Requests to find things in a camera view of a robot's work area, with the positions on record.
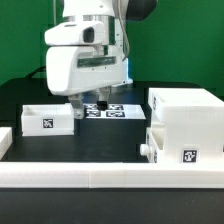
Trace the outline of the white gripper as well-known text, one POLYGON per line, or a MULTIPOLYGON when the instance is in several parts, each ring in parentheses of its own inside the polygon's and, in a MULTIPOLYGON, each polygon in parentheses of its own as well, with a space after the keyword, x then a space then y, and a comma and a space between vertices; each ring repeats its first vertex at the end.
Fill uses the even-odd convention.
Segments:
POLYGON ((110 88, 107 86, 123 81, 122 59, 123 53, 116 45, 107 48, 50 47, 46 55, 48 88, 54 95, 69 96, 75 119, 84 118, 82 95, 78 93, 100 88, 97 108, 105 111, 110 96, 110 88))

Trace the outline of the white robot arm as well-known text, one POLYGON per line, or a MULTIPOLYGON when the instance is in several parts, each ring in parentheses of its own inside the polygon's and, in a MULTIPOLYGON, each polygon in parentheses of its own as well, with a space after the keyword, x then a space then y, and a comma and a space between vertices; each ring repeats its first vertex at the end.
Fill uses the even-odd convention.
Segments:
POLYGON ((82 94, 97 90, 97 106, 108 106, 110 87, 124 81, 124 61, 130 47, 115 42, 124 24, 142 21, 158 0, 62 0, 65 21, 45 32, 49 90, 66 96, 74 117, 85 117, 82 94))

